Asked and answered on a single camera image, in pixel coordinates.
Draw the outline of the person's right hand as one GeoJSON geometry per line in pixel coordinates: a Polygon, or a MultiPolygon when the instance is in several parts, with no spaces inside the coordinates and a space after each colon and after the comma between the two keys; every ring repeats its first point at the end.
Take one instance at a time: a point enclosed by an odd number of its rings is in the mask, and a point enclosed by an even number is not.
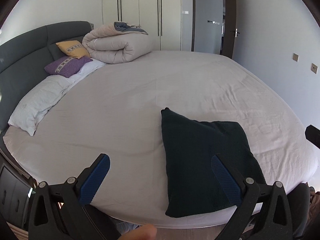
{"type": "Polygon", "coordinates": [[[135,230],[131,230],[119,237],[119,240],[154,240],[157,235],[157,228],[152,224],[146,224],[135,230]]]}

